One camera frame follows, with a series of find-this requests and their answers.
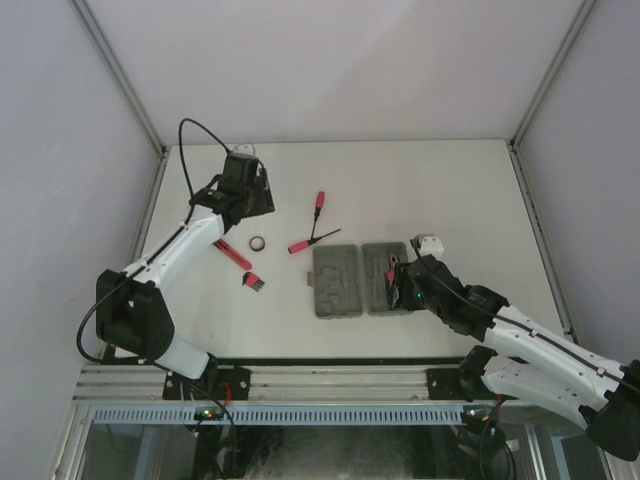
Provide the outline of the grey plastic tool case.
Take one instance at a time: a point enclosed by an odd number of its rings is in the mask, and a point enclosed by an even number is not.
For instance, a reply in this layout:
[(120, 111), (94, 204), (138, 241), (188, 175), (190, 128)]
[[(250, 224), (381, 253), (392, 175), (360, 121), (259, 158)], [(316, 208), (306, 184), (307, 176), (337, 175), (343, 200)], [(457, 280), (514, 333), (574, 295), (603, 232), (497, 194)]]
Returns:
[(312, 269), (307, 273), (313, 288), (314, 313), (321, 320), (401, 316), (405, 309), (391, 309), (385, 279), (390, 260), (405, 262), (402, 242), (320, 246), (313, 250)]

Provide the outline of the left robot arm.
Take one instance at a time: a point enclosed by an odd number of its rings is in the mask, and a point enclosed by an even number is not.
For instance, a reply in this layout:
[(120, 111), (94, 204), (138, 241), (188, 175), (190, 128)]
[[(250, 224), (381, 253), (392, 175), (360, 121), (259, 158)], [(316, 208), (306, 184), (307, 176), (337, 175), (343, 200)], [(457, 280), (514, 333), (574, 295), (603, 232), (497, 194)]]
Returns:
[(208, 247), (250, 217), (275, 211), (268, 173), (255, 156), (230, 152), (223, 170), (189, 199), (186, 217), (168, 238), (121, 271), (96, 281), (97, 337), (184, 378), (206, 400), (219, 387), (217, 359), (181, 337), (165, 295)]

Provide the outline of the red black pliers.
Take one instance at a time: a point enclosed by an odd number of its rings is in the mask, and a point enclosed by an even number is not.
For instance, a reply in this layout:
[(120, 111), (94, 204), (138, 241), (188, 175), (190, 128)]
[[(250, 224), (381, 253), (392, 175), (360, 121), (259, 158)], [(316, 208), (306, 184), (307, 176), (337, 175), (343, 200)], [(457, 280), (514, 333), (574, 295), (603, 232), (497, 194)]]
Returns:
[(398, 264), (399, 258), (395, 253), (391, 253), (388, 259), (388, 268), (384, 273), (385, 287), (387, 289), (393, 287), (396, 284), (396, 273)]

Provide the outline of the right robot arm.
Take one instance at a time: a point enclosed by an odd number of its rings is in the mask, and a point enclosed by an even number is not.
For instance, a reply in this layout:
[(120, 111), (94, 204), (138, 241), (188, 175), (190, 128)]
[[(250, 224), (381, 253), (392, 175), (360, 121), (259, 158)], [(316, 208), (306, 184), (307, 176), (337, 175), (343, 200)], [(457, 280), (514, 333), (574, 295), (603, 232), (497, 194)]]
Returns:
[(465, 285), (431, 255), (389, 261), (391, 309), (427, 310), (478, 344), (460, 366), (468, 397), (516, 398), (583, 428), (602, 450), (625, 461), (639, 457), (639, 362), (597, 355), (523, 314), (481, 285)]

